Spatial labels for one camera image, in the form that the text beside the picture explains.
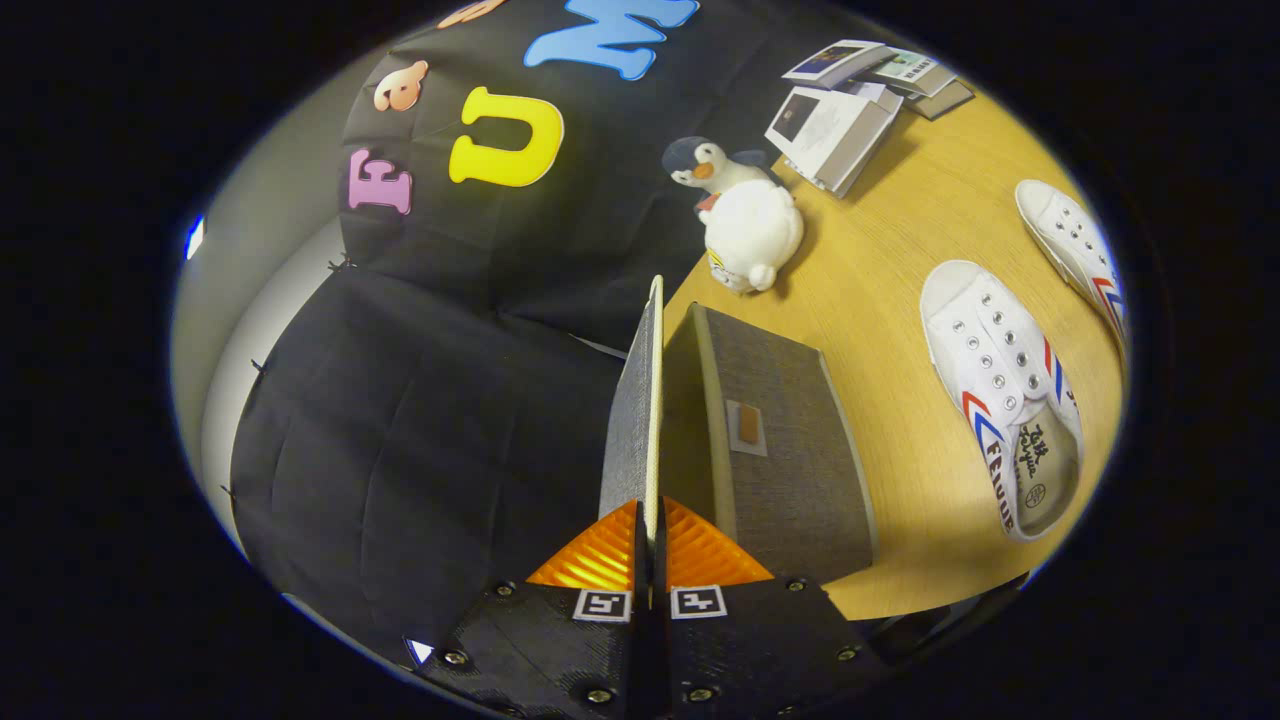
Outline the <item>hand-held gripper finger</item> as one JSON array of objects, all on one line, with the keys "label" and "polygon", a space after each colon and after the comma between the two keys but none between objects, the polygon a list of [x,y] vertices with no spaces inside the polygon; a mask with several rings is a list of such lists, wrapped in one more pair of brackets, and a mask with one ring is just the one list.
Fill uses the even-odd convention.
[{"label": "hand-held gripper finger", "polygon": [[649,597],[646,521],[631,500],[527,579],[495,579],[419,660],[416,675],[489,714],[623,719]]},{"label": "hand-held gripper finger", "polygon": [[809,719],[890,675],[813,577],[768,570],[672,498],[660,501],[654,571],[673,719]]}]

